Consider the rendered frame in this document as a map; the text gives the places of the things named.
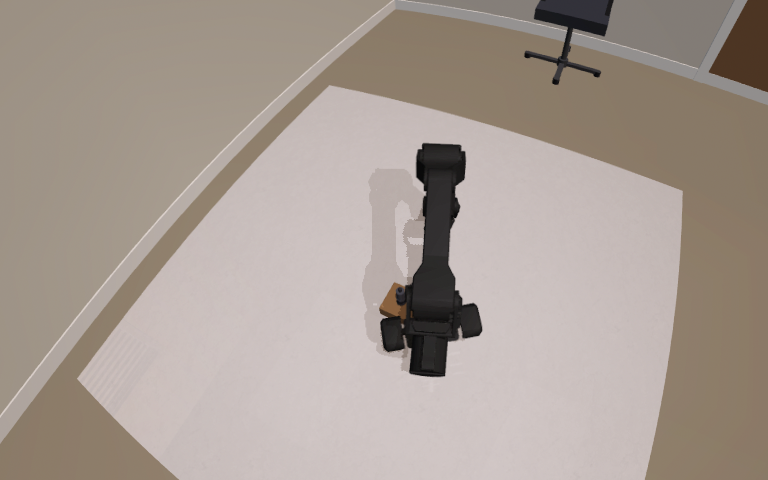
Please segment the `brown square block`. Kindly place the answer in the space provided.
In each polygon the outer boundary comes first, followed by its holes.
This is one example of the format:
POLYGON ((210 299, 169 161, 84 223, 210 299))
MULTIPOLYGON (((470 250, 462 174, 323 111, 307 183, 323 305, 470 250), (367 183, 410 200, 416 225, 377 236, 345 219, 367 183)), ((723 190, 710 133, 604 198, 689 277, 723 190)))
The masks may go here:
POLYGON ((380 314, 388 318, 400 316, 401 324, 404 325, 404 320, 406 319, 407 302, 405 302, 403 305, 398 304, 396 299, 396 289, 399 287, 402 287, 405 290, 404 286, 394 282, 386 298, 380 305, 379 310, 380 310, 380 314))

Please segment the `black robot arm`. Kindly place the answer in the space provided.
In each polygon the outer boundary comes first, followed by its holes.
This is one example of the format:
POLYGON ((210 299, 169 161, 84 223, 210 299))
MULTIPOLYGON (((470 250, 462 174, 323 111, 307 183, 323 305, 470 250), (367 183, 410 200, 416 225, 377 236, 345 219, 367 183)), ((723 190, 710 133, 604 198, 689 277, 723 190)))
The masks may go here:
POLYGON ((455 190, 465 179, 466 153, 461 150, 459 144, 422 143, 416 154, 416 177, 427 192, 422 264, 412 285, 405 285, 406 334, 413 335, 411 375, 445 376, 447 337, 455 338, 461 325, 462 298, 448 266, 450 229, 461 207, 455 190))

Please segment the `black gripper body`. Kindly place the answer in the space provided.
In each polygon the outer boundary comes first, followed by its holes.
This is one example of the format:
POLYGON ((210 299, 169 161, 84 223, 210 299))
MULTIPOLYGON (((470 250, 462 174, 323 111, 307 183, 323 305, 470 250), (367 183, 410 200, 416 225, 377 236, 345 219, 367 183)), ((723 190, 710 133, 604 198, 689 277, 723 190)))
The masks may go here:
MULTIPOLYGON (((461 328, 462 339, 479 336, 482 332, 482 321, 479 315, 478 307, 475 303, 462 305, 461 328)), ((406 326, 402 328, 401 317, 384 318, 380 322, 382 340, 384 349, 388 352, 402 350, 405 348, 404 335, 407 338, 406 343, 412 343, 412 336, 406 334, 406 326)))

